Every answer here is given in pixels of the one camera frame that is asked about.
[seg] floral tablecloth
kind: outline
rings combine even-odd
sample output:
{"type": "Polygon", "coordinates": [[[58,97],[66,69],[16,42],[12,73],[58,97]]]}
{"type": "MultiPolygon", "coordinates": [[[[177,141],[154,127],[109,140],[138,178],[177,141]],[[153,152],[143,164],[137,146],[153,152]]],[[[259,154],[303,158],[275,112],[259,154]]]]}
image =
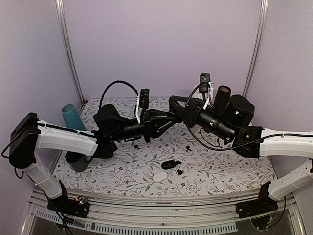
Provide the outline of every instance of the floral tablecloth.
{"type": "MultiPolygon", "coordinates": [[[[110,98],[104,103],[113,104],[121,116],[133,118],[135,98],[110,98]]],[[[96,130],[93,115],[97,112],[99,99],[90,99],[81,117],[89,130],[96,130]]],[[[150,98],[149,108],[168,110],[167,98],[150,98]]],[[[217,144],[214,135],[202,131],[203,137],[217,144]]],[[[114,156],[109,159],[93,159],[88,168],[76,173],[61,154],[54,176],[65,187],[95,193],[144,196],[186,197],[215,195],[257,189],[262,183],[276,179],[267,157],[248,159],[233,151],[211,151],[202,147],[189,134],[184,124],[176,124],[158,139],[146,143],[143,138],[122,142],[114,156]],[[168,178],[155,183],[154,174],[163,171],[162,162],[179,160],[181,165],[167,170],[168,178]]]]}

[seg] aluminum frame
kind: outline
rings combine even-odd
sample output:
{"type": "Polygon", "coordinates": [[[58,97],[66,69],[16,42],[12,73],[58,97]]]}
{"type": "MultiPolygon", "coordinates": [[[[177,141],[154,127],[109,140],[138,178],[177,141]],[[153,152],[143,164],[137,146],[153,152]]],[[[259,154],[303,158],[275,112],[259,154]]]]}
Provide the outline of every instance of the aluminum frame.
{"type": "Polygon", "coordinates": [[[264,32],[264,28],[265,28],[267,12],[268,12],[268,0],[262,0],[253,54],[252,54],[248,74],[246,77],[244,90],[242,93],[242,96],[244,98],[247,98],[249,90],[250,90],[250,86],[252,83],[252,79],[253,79],[253,75],[254,75],[257,59],[258,59],[258,54],[259,54],[259,50],[260,50],[260,46],[261,46],[261,41],[262,41],[262,37],[263,37],[263,32],[264,32]]]}
{"type": "Polygon", "coordinates": [[[77,96],[79,98],[79,101],[81,104],[85,102],[84,94],[83,94],[83,89],[80,85],[80,81],[78,79],[78,74],[74,62],[74,57],[72,53],[72,49],[70,46],[70,41],[69,41],[69,36],[68,36],[68,31],[67,31],[67,23],[65,19],[65,12],[64,12],[64,5],[63,5],[63,0],[56,0],[56,5],[57,5],[57,13],[58,13],[58,19],[59,19],[59,24],[60,24],[60,30],[63,38],[63,43],[65,47],[65,51],[67,54],[67,60],[68,64],[70,67],[70,71],[72,73],[72,78],[74,82],[74,86],[77,92],[77,96]]]}

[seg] lavender wall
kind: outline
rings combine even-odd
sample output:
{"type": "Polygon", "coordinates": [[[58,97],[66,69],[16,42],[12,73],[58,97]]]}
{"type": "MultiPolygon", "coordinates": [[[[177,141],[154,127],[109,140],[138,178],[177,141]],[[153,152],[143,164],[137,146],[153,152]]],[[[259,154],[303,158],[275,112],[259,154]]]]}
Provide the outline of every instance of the lavender wall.
{"type": "MultiPolygon", "coordinates": [[[[313,4],[269,1],[266,28],[248,99],[254,123],[272,129],[313,130],[313,4]]],[[[272,157],[278,176],[305,159],[272,157]]],[[[313,184],[294,193],[306,231],[313,235],[313,184]]]]}
{"type": "MultiPolygon", "coordinates": [[[[63,125],[60,109],[78,105],[59,29],[55,1],[0,1],[0,149],[28,112],[63,125]]],[[[55,152],[41,156],[49,165],[55,152]]],[[[20,232],[33,185],[18,180],[7,159],[0,158],[0,234],[20,232]]]]}
{"type": "MultiPolygon", "coordinates": [[[[117,79],[153,96],[188,95],[209,72],[241,93],[261,1],[68,0],[71,46],[86,98],[117,79]]],[[[133,96],[123,85],[110,97],[133,96]]]]}

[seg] cable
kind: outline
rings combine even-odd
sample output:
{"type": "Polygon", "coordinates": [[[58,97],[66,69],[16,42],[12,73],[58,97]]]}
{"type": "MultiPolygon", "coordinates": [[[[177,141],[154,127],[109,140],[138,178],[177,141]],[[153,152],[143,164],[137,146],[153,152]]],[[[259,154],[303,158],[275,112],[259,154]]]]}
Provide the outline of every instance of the cable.
{"type": "Polygon", "coordinates": [[[108,90],[111,86],[113,86],[114,84],[116,84],[116,83],[122,83],[122,84],[124,84],[124,85],[126,85],[126,86],[129,86],[129,87],[136,93],[137,96],[139,95],[139,94],[138,94],[138,91],[136,90],[136,88],[133,87],[133,85],[129,84],[128,82],[120,81],[120,80],[114,81],[114,82],[110,83],[110,84],[105,88],[105,90],[103,91],[103,94],[102,94],[101,99],[100,99],[99,110],[100,110],[100,108],[101,108],[101,106],[102,106],[103,98],[104,98],[104,95],[106,94],[107,90],[108,90]]]}
{"type": "Polygon", "coordinates": [[[16,171],[16,167],[14,168],[14,173],[15,173],[15,175],[16,175],[16,177],[18,177],[20,180],[23,178],[23,176],[24,176],[24,172],[22,172],[22,174],[21,174],[21,176],[19,176],[18,175],[18,173],[17,173],[17,171],[16,171]]]}
{"type": "MultiPolygon", "coordinates": [[[[191,92],[191,94],[189,95],[188,99],[187,99],[187,102],[186,102],[186,106],[189,106],[189,102],[192,98],[192,96],[194,95],[194,93],[196,92],[196,90],[203,84],[205,84],[207,82],[201,82],[198,86],[195,87],[195,89],[191,92]]],[[[272,134],[272,135],[268,135],[268,136],[264,136],[264,137],[261,137],[257,140],[253,140],[253,141],[250,141],[248,143],[244,143],[242,145],[238,145],[238,146],[235,146],[235,147],[231,147],[231,148],[212,148],[208,145],[206,145],[205,143],[203,143],[201,140],[198,139],[198,137],[196,137],[196,135],[191,131],[190,127],[188,126],[187,124],[187,118],[186,118],[186,108],[184,109],[184,112],[183,112],[183,120],[184,120],[184,123],[188,129],[188,131],[190,132],[190,134],[195,138],[196,141],[198,141],[203,147],[205,148],[208,148],[210,150],[213,150],[213,151],[228,151],[228,150],[233,150],[233,149],[236,149],[236,148],[240,148],[240,147],[243,147],[243,146],[247,146],[249,144],[252,144],[252,143],[255,143],[255,142],[258,142],[258,141],[261,141],[261,140],[264,140],[264,139],[267,139],[267,138],[271,138],[271,137],[276,137],[276,136],[298,136],[298,137],[313,137],[313,135],[303,135],[303,134],[293,134],[293,133],[286,133],[286,134],[272,134]]]]}
{"type": "Polygon", "coordinates": [[[210,105],[212,106],[213,110],[214,110],[218,115],[221,115],[220,112],[214,107],[214,104],[213,104],[212,99],[211,99],[211,94],[210,94],[210,92],[209,92],[209,94],[208,94],[208,97],[209,97],[210,105]]]}
{"type": "Polygon", "coordinates": [[[209,141],[207,141],[207,140],[204,138],[204,136],[202,135],[201,130],[204,130],[204,129],[203,129],[203,128],[201,128],[201,129],[200,129],[200,131],[199,131],[199,133],[200,133],[200,135],[201,135],[202,139],[203,139],[205,142],[207,142],[207,143],[208,143],[209,145],[211,145],[212,147],[215,147],[215,148],[220,147],[220,137],[218,137],[218,138],[217,138],[216,142],[218,143],[218,145],[217,145],[217,146],[215,146],[215,145],[211,144],[209,141]]]}
{"type": "Polygon", "coordinates": [[[267,230],[267,229],[270,229],[272,227],[274,227],[275,225],[277,225],[279,223],[279,221],[281,221],[281,219],[283,218],[284,216],[284,213],[285,213],[285,210],[286,210],[286,196],[284,196],[284,208],[283,208],[283,212],[282,214],[280,215],[279,219],[276,221],[276,223],[274,223],[273,225],[269,225],[267,228],[265,229],[258,229],[258,230],[267,230]]]}
{"type": "Polygon", "coordinates": [[[206,102],[205,93],[202,93],[202,99],[203,99],[204,102],[206,102]]]}

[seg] blue cup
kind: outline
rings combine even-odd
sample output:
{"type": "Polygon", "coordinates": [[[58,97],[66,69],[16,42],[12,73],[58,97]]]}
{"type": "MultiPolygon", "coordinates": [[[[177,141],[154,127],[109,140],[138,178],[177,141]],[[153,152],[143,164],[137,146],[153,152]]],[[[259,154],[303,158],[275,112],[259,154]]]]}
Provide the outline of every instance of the blue cup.
{"type": "Polygon", "coordinates": [[[75,106],[68,104],[62,108],[62,116],[67,128],[86,131],[86,128],[81,120],[75,106]]]}

